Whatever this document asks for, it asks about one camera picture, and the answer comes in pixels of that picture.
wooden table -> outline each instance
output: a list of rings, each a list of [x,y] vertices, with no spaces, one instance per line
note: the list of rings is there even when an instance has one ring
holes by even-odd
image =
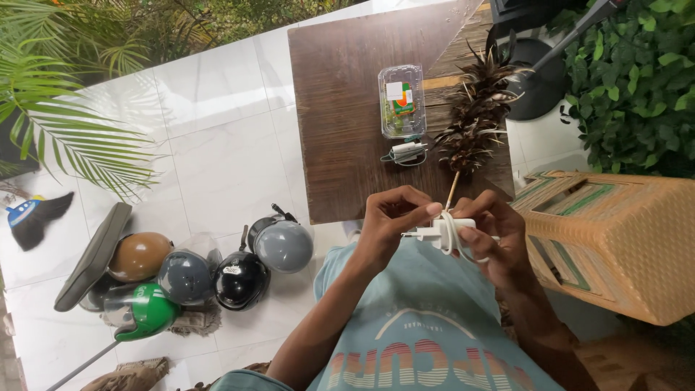
[[[484,47],[491,26],[490,6],[481,2],[458,0],[288,32],[311,223],[363,218],[370,194],[403,184],[446,202],[454,173],[439,165],[436,152],[417,167],[379,161],[403,141],[382,136],[377,75],[385,67],[421,64],[428,133],[445,129],[451,102],[443,92],[461,73],[454,64],[473,58],[462,38]],[[460,179],[455,199],[485,189],[513,198],[509,149],[496,149],[485,167]]]

hand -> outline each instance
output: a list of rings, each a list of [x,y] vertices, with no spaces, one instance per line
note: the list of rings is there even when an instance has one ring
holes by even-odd
[[[486,190],[475,200],[460,199],[451,215],[475,220],[477,229],[460,228],[459,236],[471,247],[474,259],[489,258],[477,265],[495,287],[522,292],[538,284],[528,260],[523,217],[494,191]],[[499,236],[500,243],[491,235]]]
[[[383,271],[400,244],[401,232],[427,225],[442,206],[412,186],[401,186],[367,198],[364,225],[351,261],[373,276]]]

brown helmet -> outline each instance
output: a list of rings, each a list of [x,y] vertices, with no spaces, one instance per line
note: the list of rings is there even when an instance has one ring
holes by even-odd
[[[137,282],[154,277],[174,244],[162,234],[141,232],[118,242],[108,273],[121,282]]]

wicker basket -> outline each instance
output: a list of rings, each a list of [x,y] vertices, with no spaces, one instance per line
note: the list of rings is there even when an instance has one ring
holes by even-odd
[[[695,181],[548,171],[512,206],[545,287],[665,326],[695,312]]]

clear plastic box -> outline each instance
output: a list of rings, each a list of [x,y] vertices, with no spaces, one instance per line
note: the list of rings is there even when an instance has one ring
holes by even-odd
[[[379,72],[382,134],[407,138],[425,134],[425,91],[419,65],[399,65]]]

